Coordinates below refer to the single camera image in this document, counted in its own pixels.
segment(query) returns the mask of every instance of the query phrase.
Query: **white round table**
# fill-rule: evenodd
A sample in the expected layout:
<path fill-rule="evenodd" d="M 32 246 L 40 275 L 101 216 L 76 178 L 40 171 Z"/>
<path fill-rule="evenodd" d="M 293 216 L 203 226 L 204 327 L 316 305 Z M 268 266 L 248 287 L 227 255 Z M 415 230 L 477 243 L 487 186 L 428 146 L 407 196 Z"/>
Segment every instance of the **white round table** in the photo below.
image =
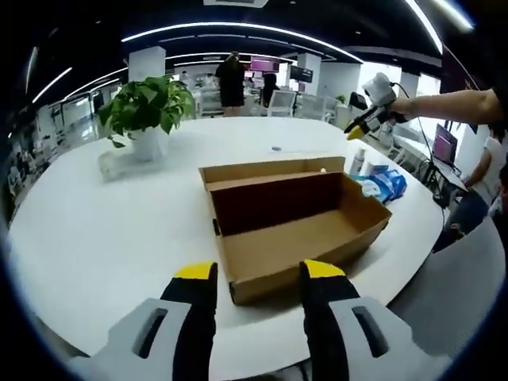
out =
<path fill-rule="evenodd" d="M 65 153 L 33 186 L 10 227 L 13 264 L 30 308 L 89 355 L 106 344 L 118 320 L 146 298 L 160 297 L 182 266 L 219 262 L 198 167 L 346 156 L 348 170 L 364 147 L 367 161 L 401 170 L 406 194 L 388 206 L 389 225 L 349 273 L 361 295 L 384 305 L 410 281 L 441 231 L 441 210 L 426 188 L 321 121 L 186 121 L 169 145 L 165 171 L 112 183 L 98 168 L 98 157 L 113 149 L 109 141 Z M 219 272 L 210 379 L 260 375 L 309 357 L 301 307 L 236 307 Z"/>

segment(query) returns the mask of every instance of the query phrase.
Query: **cardboard box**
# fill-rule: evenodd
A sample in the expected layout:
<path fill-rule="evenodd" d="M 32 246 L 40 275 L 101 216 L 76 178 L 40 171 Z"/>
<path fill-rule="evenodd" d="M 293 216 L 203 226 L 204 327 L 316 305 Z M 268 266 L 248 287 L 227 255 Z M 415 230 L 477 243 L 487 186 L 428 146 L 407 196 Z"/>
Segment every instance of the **cardboard box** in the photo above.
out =
<path fill-rule="evenodd" d="M 342 157 L 200 168 L 236 304 L 295 288 L 304 259 L 355 259 L 387 226 L 390 211 L 343 169 Z"/>

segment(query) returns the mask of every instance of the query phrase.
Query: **white flower pot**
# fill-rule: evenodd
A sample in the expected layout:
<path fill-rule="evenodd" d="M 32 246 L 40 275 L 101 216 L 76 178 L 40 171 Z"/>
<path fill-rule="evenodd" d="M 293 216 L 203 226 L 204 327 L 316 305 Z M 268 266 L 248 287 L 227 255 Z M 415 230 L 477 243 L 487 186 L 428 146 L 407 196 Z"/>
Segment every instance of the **white flower pot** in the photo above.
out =
<path fill-rule="evenodd" d="M 160 127 L 130 133 L 133 153 L 139 161 L 154 161 L 166 154 L 167 134 Z"/>

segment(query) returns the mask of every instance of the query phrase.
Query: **potted plant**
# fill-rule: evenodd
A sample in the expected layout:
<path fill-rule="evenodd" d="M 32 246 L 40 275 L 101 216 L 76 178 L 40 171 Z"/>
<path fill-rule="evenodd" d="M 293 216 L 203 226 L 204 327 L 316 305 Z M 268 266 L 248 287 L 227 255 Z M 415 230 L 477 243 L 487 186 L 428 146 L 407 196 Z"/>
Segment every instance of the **potted plant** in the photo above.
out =
<path fill-rule="evenodd" d="M 346 104 L 346 97 L 344 95 L 338 95 L 336 97 L 336 100 L 339 101 L 339 103 L 345 105 Z"/>
<path fill-rule="evenodd" d="M 133 142 L 135 157 L 154 160 L 163 155 L 160 130 L 169 135 L 180 126 L 182 117 L 194 112 L 194 98 L 171 77 L 148 77 L 125 84 L 107 105 L 98 111 L 101 125 L 115 148 L 125 147 L 113 134 Z"/>

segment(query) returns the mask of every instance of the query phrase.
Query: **white bottle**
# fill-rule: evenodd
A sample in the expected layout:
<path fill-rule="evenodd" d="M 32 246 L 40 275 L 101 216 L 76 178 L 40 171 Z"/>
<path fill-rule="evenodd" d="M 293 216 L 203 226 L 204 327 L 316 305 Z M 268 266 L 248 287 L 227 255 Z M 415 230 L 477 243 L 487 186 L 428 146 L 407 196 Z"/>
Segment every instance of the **white bottle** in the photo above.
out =
<path fill-rule="evenodd" d="M 360 148 L 352 161 L 351 171 L 349 171 L 349 174 L 353 176 L 358 176 L 362 171 L 364 161 L 365 161 L 365 149 Z"/>

